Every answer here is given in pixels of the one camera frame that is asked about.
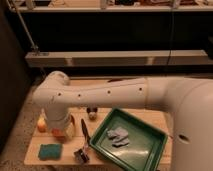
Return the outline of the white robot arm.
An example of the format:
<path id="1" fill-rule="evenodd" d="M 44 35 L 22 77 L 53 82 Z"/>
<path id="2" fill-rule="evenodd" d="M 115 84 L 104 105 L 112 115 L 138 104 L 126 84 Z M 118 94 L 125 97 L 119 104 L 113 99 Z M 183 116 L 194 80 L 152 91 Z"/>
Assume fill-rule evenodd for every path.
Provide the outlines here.
<path id="1" fill-rule="evenodd" d="M 33 94 L 48 126 L 67 125 L 70 107 L 150 109 L 173 117 L 171 171 L 213 171 L 213 79 L 148 77 L 72 86 L 60 71 L 50 73 Z"/>

